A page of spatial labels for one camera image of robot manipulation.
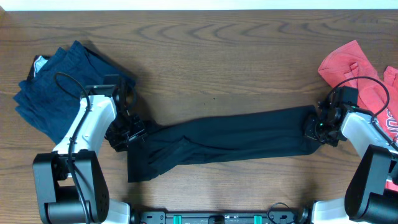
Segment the black polo shirt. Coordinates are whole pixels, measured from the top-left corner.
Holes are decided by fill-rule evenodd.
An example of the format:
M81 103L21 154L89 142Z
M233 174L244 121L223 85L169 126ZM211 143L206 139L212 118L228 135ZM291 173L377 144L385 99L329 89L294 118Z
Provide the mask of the black polo shirt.
M312 154L320 143L305 138L304 124L316 113L308 105L173 126L146 121L147 135L127 150L128 181L148 181L177 165Z

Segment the red printed t-shirt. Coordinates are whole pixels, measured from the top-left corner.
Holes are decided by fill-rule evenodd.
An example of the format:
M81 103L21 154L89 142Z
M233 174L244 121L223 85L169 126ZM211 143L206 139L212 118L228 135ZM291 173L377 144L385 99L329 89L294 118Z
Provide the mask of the red printed t-shirt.
M358 106L343 115L340 128L359 156L370 144L397 154L397 70L387 67L381 80L354 40L327 56L318 72L332 87L342 84L359 91Z

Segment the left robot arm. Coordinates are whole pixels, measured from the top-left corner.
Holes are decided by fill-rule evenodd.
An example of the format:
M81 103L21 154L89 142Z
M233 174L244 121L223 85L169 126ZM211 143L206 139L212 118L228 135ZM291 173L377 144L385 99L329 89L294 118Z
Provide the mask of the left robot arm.
M98 160L104 140L125 151L146 133L130 114L135 94L127 84L92 85L81 93L80 110L53 151L33 161L39 215L43 223L133 223L128 203L111 199Z

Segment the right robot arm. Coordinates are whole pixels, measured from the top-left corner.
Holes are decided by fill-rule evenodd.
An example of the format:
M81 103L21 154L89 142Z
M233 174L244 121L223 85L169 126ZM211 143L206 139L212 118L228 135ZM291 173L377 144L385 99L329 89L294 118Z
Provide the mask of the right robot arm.
M309 223L397 223L397 192L386 188L397 183L397 146L357 100L357 89L336 87L305 123L306 138L333 147L349 141L361 157L345 196L315 202Z

